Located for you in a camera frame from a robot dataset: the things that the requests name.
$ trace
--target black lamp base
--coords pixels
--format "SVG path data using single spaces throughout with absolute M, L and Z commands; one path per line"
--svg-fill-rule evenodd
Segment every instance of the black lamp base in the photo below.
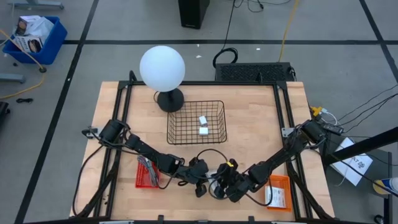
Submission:
M 184 95 L 178 88 L 168 92 L 160 92 L 157 97 L 157 104 L 162 111 L 176 112 L 184 105 Z

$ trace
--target black wire basket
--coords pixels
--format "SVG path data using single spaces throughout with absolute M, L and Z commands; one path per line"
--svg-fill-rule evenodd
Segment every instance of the black wire basket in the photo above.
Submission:
M 208 135 L 199 135 L 199 117 L 207 120 Z M 216 101 L 186 101 L 182 108 L 167 116 L 169 144 L 209 144 L 226 141 L 224 103 Z

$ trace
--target blue plastic box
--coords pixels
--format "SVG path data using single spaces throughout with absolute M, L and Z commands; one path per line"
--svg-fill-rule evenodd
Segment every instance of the blue plastic box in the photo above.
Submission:
M 54 23 L 54 26 L 50 32 L 50 35 L 45 40 L 42 50 L 39 53 L 29 53 L 39 63 L 44 65 L 51 65 L 58 52 L 61 49 L 62 43 L 65 40 L 68 32 L 60 22 L 60 18 L 55 16 L 46 16 L 46 18 Z M 30 57 L 24 52 L 21 52 L 17 46 L 11 41 L 7 41 L 6 45 L 2 49 L 4 53 L 13 56 L 16 60 L 21 63 L 35 63 Z

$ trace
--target white ball lamp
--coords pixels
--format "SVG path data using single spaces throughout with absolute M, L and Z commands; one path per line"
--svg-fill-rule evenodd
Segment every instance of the white ball lamp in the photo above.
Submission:
M 185 75 L 181 55 L 171 47 L 156 46 L 145 52 L 139 64 L 144 83 L 159 91 L 157 104 L 165 112 L 176 112 L 184 104 L 184 95 L 177 88 Z

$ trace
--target gray floor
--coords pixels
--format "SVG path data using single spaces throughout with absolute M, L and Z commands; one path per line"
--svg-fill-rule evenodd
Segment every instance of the gray floor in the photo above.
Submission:
M 0 28 L 11 28 L 11 8 L 0 0 Z M 78 40 L 83 31 L 93 0 L 62 1 L 64 11 L 25 11 L 23 14 L 55 15 L 68 30 L 68 40 Z M 394 21 L 398 2 L 367 0 L 366 3 L 386 40 L 398 40 Z M 180 26 L 177 0 L 99 0 L 88 40 L 185 40 L 224 39 L 232 2 L 213 0 L 200 30 Z M 229 39 L 280 40 L 294 1 L 265 5 L 262 13 L 251 13 L 246 3 L 235 9 Z M 357 0 L 301 0 L 287 36 L 289 40 L 376 40 L 366 15 Z M 68 95 L 63 106 L 49 153 L 45 160 L 26 222 L 66 218 L 69 215 L 77 174 L 82 162 L 86 139 L 80 131 L 91 124 L 100 84 L 126 79 L 129 70 L 139 74 L 139 60 L 153 45 L 84 45 Z M 184 58 L 185 80 L 214 80 L 213 56 L 222 45 L 170 45 Z M 280 45 L 228 45 L 239 51 L 238 62 L 275 62 Z M 398 46 L 388 46 L 398 60 Z M 64 45 L 53 65 L 47 66 L 45 83 L 21 95 L 34 98 L 32 104 L 17 104 L 7 99 L 12 113 L 0 132 L 0 222 L 12 223 L 21 204 L 37 156 L 43 145 L 65 77 L 75 54 L 76 45 Z M 219 62 L 230 62 L 222 55 Z M 290 62 L 299 81 L 306 87 L 311 105 L 323 106 L 337 117 L 343 116 L 361 102 L 397 83 L 379 45 L 286 45 L 283 61 Z M 1 57 L 0 72 L 21 73 L 25 84 L 0 83 L 0 96 L 14 93 L 38 83 L 41 73 L 34 65 L 19 64 Z M 398 90 L 383 94 L 378 101 Z M 372 136 L 397 126 L 398 99 L 394 98 L 372 117 L 354 128 L 350 135 Z M 398 163 L 397 145 L 385 147 Z M 372 222 L 382 212 L 380 201 L 370 195 L 347 195 L 347 185 L 333 187 L 336 178 L 328 180 L 336 216 L 343 220 Z M 367 206 L 353 212 L 348 207 L 358 197 L 367 197 Z

